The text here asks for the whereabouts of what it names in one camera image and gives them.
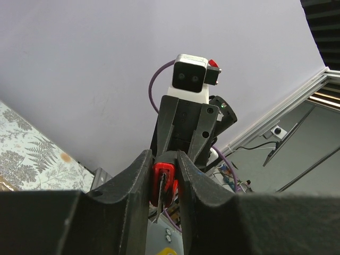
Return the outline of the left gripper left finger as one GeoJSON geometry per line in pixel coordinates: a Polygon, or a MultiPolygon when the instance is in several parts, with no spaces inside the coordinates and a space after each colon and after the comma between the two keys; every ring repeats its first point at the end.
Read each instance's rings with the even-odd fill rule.
{"type": "Polygon", "coordinates": [[[1,254],[144,254],[152,152],[98,188],[1,193],[1,254]]]}

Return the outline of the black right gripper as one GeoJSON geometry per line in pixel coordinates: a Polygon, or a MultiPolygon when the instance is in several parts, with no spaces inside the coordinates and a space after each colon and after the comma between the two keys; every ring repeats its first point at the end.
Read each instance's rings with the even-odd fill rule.
{"type": "Polygon", "coordinates": [[[162,96],[150,146],[153,156],[180,150],[205,172],[218,113],[214,105],[162,96]]]}

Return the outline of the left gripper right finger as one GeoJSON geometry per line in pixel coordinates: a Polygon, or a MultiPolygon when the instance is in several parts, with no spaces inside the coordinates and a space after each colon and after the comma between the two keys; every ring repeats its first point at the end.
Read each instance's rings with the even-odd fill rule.
{"type": "Polygon", "coordinates": [[[185,254],[339,254],[339,197],[235,194],[178,152],[185,254]]]}

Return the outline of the red black utility knife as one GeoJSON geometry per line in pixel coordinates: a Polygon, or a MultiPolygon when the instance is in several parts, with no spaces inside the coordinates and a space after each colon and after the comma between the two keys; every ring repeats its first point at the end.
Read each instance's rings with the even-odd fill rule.
{"type": "Polygon", "coordinates": [[[156,162],[152,168],[150,192],[150,203],[157,208],[155,223],[164,209],[174,202],[177,187],[175,163],[156,162]]]}

